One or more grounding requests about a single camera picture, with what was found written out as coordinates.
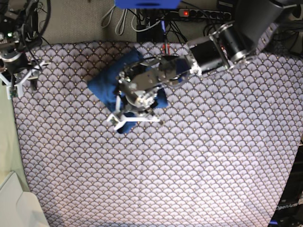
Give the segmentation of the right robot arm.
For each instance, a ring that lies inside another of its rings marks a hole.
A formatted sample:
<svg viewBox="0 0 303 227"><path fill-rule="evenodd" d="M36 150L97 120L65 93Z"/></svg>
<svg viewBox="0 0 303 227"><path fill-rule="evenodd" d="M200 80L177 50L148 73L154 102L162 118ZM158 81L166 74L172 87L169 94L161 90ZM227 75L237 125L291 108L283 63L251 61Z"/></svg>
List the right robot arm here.
<svg viewBox="0 0 303 227"><path fill-rule="evenodd" d="M11 75L32 69L26 52L43 43L52 5L46 1L44 25L39 28L39 0L2 0L0 2L0 70Z"/></svg>

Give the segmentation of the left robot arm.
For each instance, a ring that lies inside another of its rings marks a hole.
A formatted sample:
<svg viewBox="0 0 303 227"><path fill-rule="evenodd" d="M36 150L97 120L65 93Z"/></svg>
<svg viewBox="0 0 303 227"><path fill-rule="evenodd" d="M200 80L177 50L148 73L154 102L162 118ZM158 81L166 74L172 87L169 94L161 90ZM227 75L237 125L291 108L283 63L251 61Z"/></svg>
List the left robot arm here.
<svg viewBox="0 0 303 227"><path fill-rule="evenodd" d="M284 11L298 0L241 0L234 20L215 27L209 36L187 42L187 54L152 57L125 65L118 77L118 114L146 116L156 106L164 85L178 84L189 75L202 75L220 67L225 70L248 62L261 36Z"/></svg>

